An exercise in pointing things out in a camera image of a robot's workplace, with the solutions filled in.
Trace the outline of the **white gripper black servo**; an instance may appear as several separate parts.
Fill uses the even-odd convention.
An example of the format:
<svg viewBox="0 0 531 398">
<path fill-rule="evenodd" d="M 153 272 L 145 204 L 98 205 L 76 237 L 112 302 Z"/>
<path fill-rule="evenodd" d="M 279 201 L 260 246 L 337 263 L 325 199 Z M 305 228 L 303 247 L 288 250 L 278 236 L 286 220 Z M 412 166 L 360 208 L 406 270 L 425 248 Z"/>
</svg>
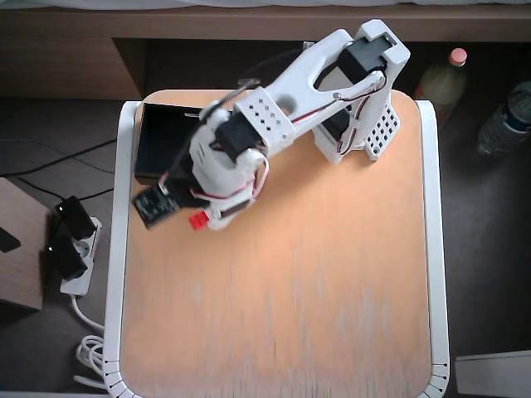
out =
<svg viewBox="0 0 531 398">
<path fill-rule="evenodd" d="M 268 172 L 266 146 L 245 115 L 215 111 L 188 134 L 163 175 L 163 194 L 178 209 L 202 210 L 219 231 L 254 203 Z"/>
</svg>

